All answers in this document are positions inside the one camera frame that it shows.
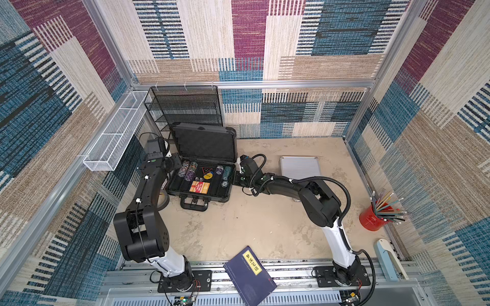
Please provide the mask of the large black poker case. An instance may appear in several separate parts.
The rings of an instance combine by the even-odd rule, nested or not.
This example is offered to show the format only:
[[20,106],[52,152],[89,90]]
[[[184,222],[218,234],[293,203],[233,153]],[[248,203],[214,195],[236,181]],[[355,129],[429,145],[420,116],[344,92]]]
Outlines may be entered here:
[[[191,193],[193,181],[187,182],[177,176],[175,170],[167,186],[169,195],[180,199],[180,206],[185,210],[204,212],[214,201],[226,203],[231,194],[232,181],[237,162],[237,133],[232,127],[209,126],[175,122],[170,125],[170,134],[174,140],[181,163],[185,160],[197,162],[198,168],[193,181],[209,182],[208,194]],[[229,185],[221,187],[224,168],[232,167]],[[202,167],[213,168],[213,178],[205,180]]]

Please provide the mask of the small silver aluminium case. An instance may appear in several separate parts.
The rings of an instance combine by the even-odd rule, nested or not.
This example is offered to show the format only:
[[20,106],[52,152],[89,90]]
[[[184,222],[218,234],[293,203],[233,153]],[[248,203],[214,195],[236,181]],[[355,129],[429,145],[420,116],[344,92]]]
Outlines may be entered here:
[[319,159],[314,156],[282,156],[279,164],[282,176],[290,179],[321,176]]

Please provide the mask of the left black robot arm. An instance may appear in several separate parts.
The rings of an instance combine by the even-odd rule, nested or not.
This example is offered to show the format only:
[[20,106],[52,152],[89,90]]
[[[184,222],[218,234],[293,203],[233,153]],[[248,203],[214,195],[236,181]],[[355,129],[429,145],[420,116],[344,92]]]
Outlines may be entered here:
[[149,140],[146,150],[135,196],[113,220],[122,255],[128,261],[150,264],[172,281],[192,281],[188,260],[170,246],[168,229],[160,215],[163,207],[158,206],[163,183],[181,166],[180,160],[170,155],[170,146],[161,136]]

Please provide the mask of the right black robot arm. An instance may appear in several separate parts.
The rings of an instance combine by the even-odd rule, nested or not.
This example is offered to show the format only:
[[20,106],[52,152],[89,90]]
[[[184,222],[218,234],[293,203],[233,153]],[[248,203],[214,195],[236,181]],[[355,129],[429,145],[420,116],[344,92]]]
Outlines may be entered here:
[[236,186],[248,188],[254,197],[281,195],[301,202],[309,220],[322,229],[327,239],[333,255],[336,283],[340,286],[375,285],[375,276],[367,275],[359,255],[364,254],[370,266],[373,265],[372,259],[364,250],[353,250],[345,233],[343,219],[352,200],[342,183],[323,176],[292,179],[264,173],[262,168],[267,159],[263,154],[242,155],[239,160],[240,171],[234,181]]

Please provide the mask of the green poker chip row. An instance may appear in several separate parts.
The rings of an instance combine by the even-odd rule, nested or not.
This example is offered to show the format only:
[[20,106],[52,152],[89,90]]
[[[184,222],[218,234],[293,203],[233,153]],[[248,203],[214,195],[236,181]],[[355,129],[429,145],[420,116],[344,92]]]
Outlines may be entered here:
[[222,175],[221,187],[225,188],[229,185],[231,173],[232,173],[232,167],[227,166],[224,168],[223,175]]

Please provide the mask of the multicolour poker chip row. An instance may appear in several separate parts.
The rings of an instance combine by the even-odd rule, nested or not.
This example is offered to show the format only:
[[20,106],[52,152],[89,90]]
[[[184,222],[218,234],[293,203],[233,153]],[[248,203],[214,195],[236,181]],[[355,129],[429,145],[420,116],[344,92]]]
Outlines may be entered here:
[[198,168],[198,163],[195,161],[185,160],[182,162],[182,166],[177,173],[177,176],[184,179],[187,182],[191,182],[195,178],[195,173]]

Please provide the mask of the red triangle card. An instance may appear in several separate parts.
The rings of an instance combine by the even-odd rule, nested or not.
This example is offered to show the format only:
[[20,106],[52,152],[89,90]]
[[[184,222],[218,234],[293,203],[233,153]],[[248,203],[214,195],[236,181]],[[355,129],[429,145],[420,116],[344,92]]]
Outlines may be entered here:
[[213,172],[213,168],[211,167],[202,167],[202,172],[204,175],[206,175],[207,173],[212,173]]

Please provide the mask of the red yellow card deck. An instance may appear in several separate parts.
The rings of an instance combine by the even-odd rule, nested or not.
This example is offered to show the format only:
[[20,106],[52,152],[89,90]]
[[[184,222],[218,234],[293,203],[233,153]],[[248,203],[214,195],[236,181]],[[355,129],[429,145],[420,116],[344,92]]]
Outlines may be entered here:
[[193,181],[190,187],[190,192],[206,195],[208,194],[209,188],[210,188],[209,182]]

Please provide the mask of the dark blue book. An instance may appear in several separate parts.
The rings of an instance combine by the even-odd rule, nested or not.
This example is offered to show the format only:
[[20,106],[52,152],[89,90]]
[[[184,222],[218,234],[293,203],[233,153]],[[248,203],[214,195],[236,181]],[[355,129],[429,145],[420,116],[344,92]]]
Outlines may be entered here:
[[258,306],[277,288],[250,246],[227,261],[224,269],[245,305]]

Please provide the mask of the red pencil cup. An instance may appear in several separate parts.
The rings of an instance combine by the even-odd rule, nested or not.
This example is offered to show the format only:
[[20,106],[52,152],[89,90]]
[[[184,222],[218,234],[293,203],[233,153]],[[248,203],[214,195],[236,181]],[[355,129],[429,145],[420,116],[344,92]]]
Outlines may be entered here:
[[407,220],[408,212],[402,209],[400,200],[390,201],[394,193],[377,194],[371,192],[370,206],[359,216],[362,226],[376,232],[390,223],[401,224]]

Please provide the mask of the light blue stapler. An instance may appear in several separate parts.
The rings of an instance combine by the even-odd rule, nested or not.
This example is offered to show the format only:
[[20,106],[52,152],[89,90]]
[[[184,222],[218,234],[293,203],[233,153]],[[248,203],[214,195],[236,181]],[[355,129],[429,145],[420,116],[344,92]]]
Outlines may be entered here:
[[387,281],[398,282],[402,279],[409,279],[408,274],[388,240],[379,239],[375,243],[375,252]]

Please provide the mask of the white mesh wall basket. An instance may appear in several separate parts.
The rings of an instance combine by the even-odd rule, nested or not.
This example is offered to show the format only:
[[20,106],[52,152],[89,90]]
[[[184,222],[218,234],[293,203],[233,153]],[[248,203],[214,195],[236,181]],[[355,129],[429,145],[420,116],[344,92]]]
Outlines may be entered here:
[[83,163],[92,172],[114,171],[146,112],[145,91],[130,93],[111,117],[108,125],[85,156]]

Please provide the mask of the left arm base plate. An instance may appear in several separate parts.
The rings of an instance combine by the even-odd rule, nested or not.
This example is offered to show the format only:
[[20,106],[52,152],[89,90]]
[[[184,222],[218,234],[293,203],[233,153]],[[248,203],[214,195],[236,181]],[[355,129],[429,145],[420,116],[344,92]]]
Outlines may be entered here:
[[192,284],[177,284],[176,280],[170,280],[168,277],[160,277],[158,282],[158,293],[196,293],[207,292],[211,290],[213,272],[211,270],[193,271]]

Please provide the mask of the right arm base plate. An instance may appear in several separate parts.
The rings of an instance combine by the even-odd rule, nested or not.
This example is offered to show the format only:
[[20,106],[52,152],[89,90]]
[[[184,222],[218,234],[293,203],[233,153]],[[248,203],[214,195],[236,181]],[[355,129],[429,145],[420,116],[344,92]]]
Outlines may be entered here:
[[371,286],[371,279],[364,266],[354,269],[345,269],[341,266],[317,266],[312,271],[319,288],[333,288],[340,286],[362,287]]

